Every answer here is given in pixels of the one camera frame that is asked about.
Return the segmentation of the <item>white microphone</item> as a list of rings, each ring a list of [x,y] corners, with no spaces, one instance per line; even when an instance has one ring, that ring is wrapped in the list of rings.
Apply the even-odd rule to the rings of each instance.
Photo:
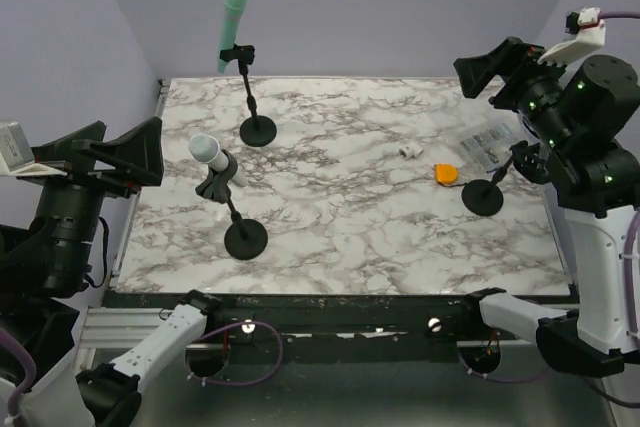
[[[188,142],[191,156],[217,173],[224,172],[230,165],[228,156],[222,151],[218,140],[205,133],[193,135]]]

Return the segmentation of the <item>black microphone stand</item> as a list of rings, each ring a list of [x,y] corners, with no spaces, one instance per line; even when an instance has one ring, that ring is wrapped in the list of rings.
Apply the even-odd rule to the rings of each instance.
[[[231,225],[224,235],[225,249],[231,257],[247,261],[263,253],[268,243],[268,233],[259,221],[245,219],[232,201],[228,184],[238,172],[235,157],[225,149],[219,149],[208,165],[206,179],[195,188],[195,193],[205,200],[227,205]]]
[[[509,151],[507,161],[492,174],[490,180],[474,179],[464,185],[461,200],[473,214],[490,217],[502,209],[504,196],[498,184],[511,167],[530,183],[545,185],[550,182],[547,161],[541,157],[540,143],[529,145],[527,141],[520,141]]]
[[[260,148],[269,145],[277,136],[277,126],[270,117],[258,114],[257,102],[249,81],[249,66],[255,60],[255,47],[234,45],[230,49],[222,50],[219,59],[236,61],[243,80],[250,117],[244,120],[239,128],[241,140],[250,147]]]

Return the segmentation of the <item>mint green microphone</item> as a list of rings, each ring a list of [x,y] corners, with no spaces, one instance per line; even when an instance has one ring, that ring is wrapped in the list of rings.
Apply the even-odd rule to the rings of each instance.
[[[224,0],[224,18],[218,43],[218,54],[235,46],[239,22],[248,0]]]

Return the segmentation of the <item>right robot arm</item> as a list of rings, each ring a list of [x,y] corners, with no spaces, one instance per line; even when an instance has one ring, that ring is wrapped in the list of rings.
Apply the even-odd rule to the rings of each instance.
[[[491,104],[519,114],[537,136],[544,158],[524,144],[510,163],[531,165],[553,186],[573,241],[579,306],[537,305],[499,288],[465,297],[460,326],[480,339],[494,329],[534,344],[553,370],[604,378],[639,360],[639,162],[617,134],[639,107],[639,78],[626,61],[581,54],[566,85],[566,62],[547,49],[509,37],[489,53],[459,58],[462,93],[478,96],[503,82]]]

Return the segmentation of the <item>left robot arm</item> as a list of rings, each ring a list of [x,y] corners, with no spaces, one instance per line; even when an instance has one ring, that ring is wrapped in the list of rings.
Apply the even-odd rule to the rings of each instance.
[[[42,188],[27,228],[1,229],[1,395],[9,426],[128,426],[148,384],[192,342],[222,327],[216,302],[189,292],[170,316],[118,358],[76,372],[68,300],[93,286],[89,255],[108,229],[108,198],[128,198],[163,178],[162,122],[150,118],[109,141],[94,122],[31,147],[19,123],[1,126],[1,173]]]

